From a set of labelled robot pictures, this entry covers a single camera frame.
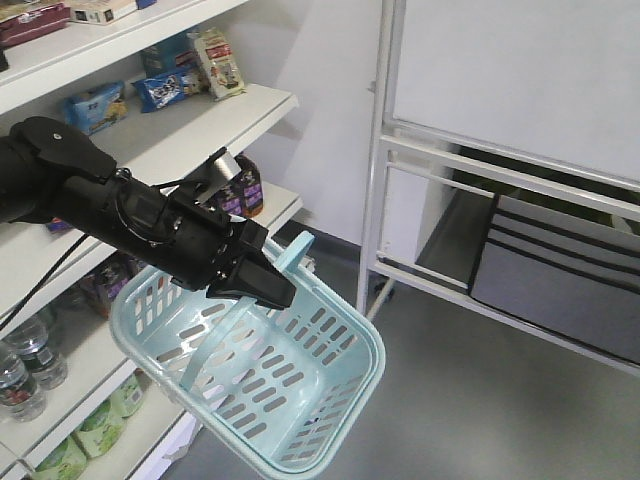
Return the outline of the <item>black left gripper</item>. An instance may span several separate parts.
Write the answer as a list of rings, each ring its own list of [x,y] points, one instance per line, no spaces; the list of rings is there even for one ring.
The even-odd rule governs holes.
[[[234,220],[206,210],[184,194],[171,194],[159,217],[165,242],[154,248],[154,266],[183,288],[208,298],[240,300],[286,309],[296,287],[262,253],[268,230],[253,220]]]

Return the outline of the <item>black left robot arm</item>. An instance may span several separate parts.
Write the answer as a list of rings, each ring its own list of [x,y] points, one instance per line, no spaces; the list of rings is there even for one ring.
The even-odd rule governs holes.
[[[149,186],[78,129],[30,117],[1,140],[1,220],[59,218],[162,270],[184,289],[209,298],[249,296],[282,310],[296,289],[262,252],[267,229],[200,205],[238,171],[220,148],[186,177]]]

